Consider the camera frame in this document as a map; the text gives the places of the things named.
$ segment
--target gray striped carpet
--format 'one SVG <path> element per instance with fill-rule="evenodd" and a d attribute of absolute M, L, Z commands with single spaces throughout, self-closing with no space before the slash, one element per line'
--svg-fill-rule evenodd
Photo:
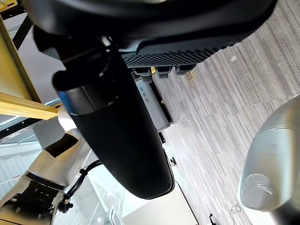
<path fill-rule="evenodd" d="M 155 79 L 174 124 L 163 132 L 176 180 L 202 225 L 232 225 L 239 176 L 256 131 L 300 91 L 300 2 L 280 0 L 257 32 L 193 70 Z M 242 211 L 237 225 L 249 225 Z"/>

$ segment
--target perforated black panel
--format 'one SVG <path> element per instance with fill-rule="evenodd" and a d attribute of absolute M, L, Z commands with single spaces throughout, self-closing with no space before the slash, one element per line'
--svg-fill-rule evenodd
<path fill-rule="evenodd" d="M 219 49 L 203 49 L 194 51 L 177 51 L 160 54 L 137 55 L 128 53 L 122 55 L 125 63 L 129 68 L 132 67 L 155 67 L 155 66 L 175 66 L 197 64 L 204 61 Z"/>

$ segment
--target yellow metal frame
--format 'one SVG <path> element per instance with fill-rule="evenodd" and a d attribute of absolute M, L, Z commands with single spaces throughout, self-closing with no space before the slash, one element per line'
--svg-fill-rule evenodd
<path fill-rule="evenodd" d="M 17 0 L 0 1 L 0 12 L 18 5 Z"/>
<path fill-rule="evenodd" d="M 57 116 L 57 112 L 55 106 L 0 92 L 0 114 L 48 120 Z"/>
<path fill-rule="evenodd" d="M 48 120 L 57 112 L 40 103 L 0 16 L 0 114 Z"/>

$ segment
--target wire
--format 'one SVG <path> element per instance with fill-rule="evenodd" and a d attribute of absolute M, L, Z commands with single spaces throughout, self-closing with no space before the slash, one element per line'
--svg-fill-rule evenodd
<path fill-rule="evenodd" d="M 237 203 L 236 205 L 233 205 L 233 206 L 231 207 L 231 210 L 229 211 L 229 215 L 230 215 L 231 219 L 233 220 L 233 224 L 232 224 L 232 225 L 235 225 L 235 220 L 234 220 L 232 214 L 236 214 L 236 213 L 242 211 L 242 208 L 239 206 L 239 204 L 240 204 L 240 203 Z"/>
<path fill-rule="evenodd" d="M 88 172 L 92 169 L 94 169 L 96 166 L 102 165 L 103 163 L 100 160 L 96 160 L 92 162 L 90 165 L 86 167 L 86 169 L 81 169 L 79 172 L 81 173 L 81 176 L 78 178 L 76 183 L 70 188 L 70 190 L 64 195 L 64 198 L 62 200 L 65 201 L 66 199 L 70 199 L 75 192 L 80 188 L 80 186 L 83 183 L 83 180 L 85 176 L 88 174 Z"/>

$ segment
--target black cylindrical housing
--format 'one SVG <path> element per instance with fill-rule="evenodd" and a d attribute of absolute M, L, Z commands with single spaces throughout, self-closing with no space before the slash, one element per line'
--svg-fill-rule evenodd
<path fill-rule="evenodd" d="M 100 66 L 97 63 L 59 71 L 53 85 L 112 175 L 132 194 L 152 199 L 173 190 L 173 174 L 137 86 L 119 53 L 114 52 L 109 52 L 100 73 L 95 70 Z"/>

